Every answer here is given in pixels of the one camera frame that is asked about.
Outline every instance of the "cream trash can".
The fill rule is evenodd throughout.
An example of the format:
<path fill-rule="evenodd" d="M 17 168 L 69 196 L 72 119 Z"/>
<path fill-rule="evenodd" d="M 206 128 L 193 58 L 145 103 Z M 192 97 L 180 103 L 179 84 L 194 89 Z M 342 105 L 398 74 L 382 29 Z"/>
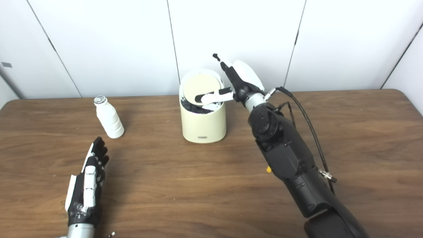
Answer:
<path fill-rule="evenodd" d="M 222 78 L 209 69 L 187 73 L 179 86 L 182 134 L 194 143 L 220 141 L 226 134 L 226 110 L 223 102 L 205 105 L 195 96 L 224 88 Z"/>

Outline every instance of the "prosthetic hand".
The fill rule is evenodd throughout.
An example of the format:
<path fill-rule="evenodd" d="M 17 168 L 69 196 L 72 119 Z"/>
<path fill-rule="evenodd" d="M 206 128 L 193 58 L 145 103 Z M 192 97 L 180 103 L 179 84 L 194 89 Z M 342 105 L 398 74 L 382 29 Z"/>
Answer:
<path fill-rule="evenodd" d="M 91 144 L 79 175 L 71 175 L 65 209 L 68 212 L 67 238 L 93 238 L 102 215 L 100 197 L 109 161 L 101 137 Z"/>
<path fill-rule="evenodd" d="M 265 157 L 273 174 L 282 180 L 295 200 L 302 215 L 311 218 L 304 229 L 310 238 L 368 238 L 367 232 L 335 197 L 326 186 L 322 176 L 335 182 L 326 171 L 317 168 L 313 154 L 301 138 L 295 125 L 286 119 L 267 100 L 276 91 L 282 91 L 291 97 L 306 117 L 316 144 L 314 133 L 304 109 L 297 99 L 283 87 L 275 88 L 268 94 L 263 92 L 263 85 L 254 71 L 245 63 L 235 61 L 231 64 L 214 54 L 233 85 L 231 88 L 198 95 L 195 100 L 202 103 L 222 102 L 234 99 L 241 102 L 250 112 L 248 123 L 255 141 Z"/>

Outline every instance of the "silver metal joint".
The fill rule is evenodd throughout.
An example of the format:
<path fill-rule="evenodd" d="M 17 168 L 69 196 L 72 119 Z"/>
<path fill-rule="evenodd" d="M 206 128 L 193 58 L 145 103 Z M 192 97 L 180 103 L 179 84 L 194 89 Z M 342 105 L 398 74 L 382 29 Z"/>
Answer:
<path fill-rule="evenodd" d="M 269 99 L 270 99 L 270 97 L 273 95 L 273 94 L 275 94 L 275 92 L 276 92 L 276 88 L 274 88 L 274 89 L 272 89 L 272 90 L 270 90 L 265 96 L 264 96 L 264 100 L 267 102 Z"/>
<path fill-rule="evenodd" d="M 329 179 L 333 183 L 336 183 L 337 179 L 333 177 L 329 172 L 317 169 L 317 171 L 320 173 L 321 176 L 323 176 L 325 179 Z"/>

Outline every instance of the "white wall panel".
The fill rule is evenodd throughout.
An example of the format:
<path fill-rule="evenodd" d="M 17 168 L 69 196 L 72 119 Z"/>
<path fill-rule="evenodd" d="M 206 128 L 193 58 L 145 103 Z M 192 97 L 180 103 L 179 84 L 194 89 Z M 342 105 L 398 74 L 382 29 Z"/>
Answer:
<path fill-rule="evenodd" d="M 179 76 L 212 69 L 213 53 L 249 64 L 266 89 L 281 86 L 297 34 L 303 0 L 169 0 Z"/>
<path fill-rule="evenodd" d="M 0 76 L 0 109 L 8 102 L 14 99 L 18 99 L 15 92 L 9 87 L 9 85 Z"/>
<path fill-rule="evenodd" d="M 166 0 L 30 0 L 84 97 L 177 94 Z"/>
<path fill-rule="evenodd" d="M 0 1 L 0 72 L 22 98 L 80 97 L 30 6 Z"/>
<path fill-rule="evenodd" d="M 378 89 L 422 22 L 421 0 L 308 0 L 285 86 Z"/>
<path fill-rule="evenodd" d="M 423 115 L 423 31 L 420 30 L 401 61 L 392 72 L 384 89 L 402 91 Z"/>

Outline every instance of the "wooden table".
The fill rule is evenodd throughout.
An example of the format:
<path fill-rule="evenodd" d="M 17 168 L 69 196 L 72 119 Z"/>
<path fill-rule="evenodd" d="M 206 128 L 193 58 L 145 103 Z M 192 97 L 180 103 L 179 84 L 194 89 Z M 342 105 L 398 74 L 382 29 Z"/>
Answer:
<path fill-rule="evenodd" d="M 423 237 L 423 118 L 395 90 L 295 93 L 309 114 L 335 191 L 372 238 Z M 288 98 L 277 94 L 271 102 Z M 92 98 L 15 100 L 0 111 L 0 237 L 67 233 L 70 174 L 91 142 L 109 148 L 96 237 L 306 237 L 283 183 L 266 173 L 241 104 L 226 137 L 187 142 L 177 96 L 116 97 L 126 132 L 106 136 Z M 297 127 L 315 153 L 307 125 Z"/>

